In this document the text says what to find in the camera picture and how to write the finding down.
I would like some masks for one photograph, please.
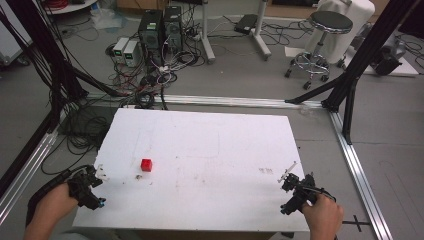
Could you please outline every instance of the power supply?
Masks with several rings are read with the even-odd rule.
[[[174,54],[181,52],[183,50],[181,7],[166,7],[164,22],[168,52],[172,52]]]
[[[130,39],[127,37],[122,37],[113,47],[113,55],[115,56],[115,62],[125,64],[124,50],[127,46],[127,43]]]
[[[130,40],[124,50],[124,57],[128,67],[137,67],[141,61],[140,47],[138,41]]]
[[[138,27],[140,43],[148,66],[163,65],[165,30],[161,10],[145,10]]]

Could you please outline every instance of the stool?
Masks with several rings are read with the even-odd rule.
[[[308,90],[311,87],[311,80],[314,77],[314,74],[322,74],[321,81],[323,82],[326,82],[329,79],[330,66],[325,57],[320,54],[320,49],[324,45],[324,40],[327,34],[346,34],[350,32],[353,26],[352,21],[348,17],[340,13],[330,11],[314,12],[308,18],[308,21],[314,28],[323,31],[321,39],[317,43],[312,54],[309,52],[297,54],[296,57],[290,61],[290,68],[284,75],[286,78],[290,77],[293,66],[297,66],[308,72],[310,74],[309,80],[303,85],[305,90]]]

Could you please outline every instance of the red block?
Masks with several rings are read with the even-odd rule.
[[[141,170],[143,172],[151,172],[152,171],[152,160],[150,159],[142,159],[141,160]]]

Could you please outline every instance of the caster wheel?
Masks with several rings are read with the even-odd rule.
[[[303,89],[308,90],[309,88],[311,88],[311,82],[307,82],[303,85]]]
[[[22,66],[29,66],[29,60],[25,55],[21,55],[16,58],[16,62],[18,62]]]
[[[343,67],[343,65],[344,65],[344,61],[340,59],[340,60],[337,62],[337,67],[338,67],[338,68],[342,68],[342,67]]]
[[[322,75],[321,76],[321,81],[322,82],[327,82],[328,79],[329,79],[328,75]]]
[[[287,70],[286,74],[284,74],[284,77],[289,78],[291,73],[291,69]]]

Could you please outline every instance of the human hand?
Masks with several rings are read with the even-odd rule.
[[[67,183],[52,189],[37,204],[34,216],[25,230],[24,240],[48,239],[56,223],[68,215],[77,204],[78,201],[69,196]]]
[[[316,194],[317,202],[305,203],[303,215],[311,231],[311,240],[333,240],[343,221],[344,210],[332,199]]]

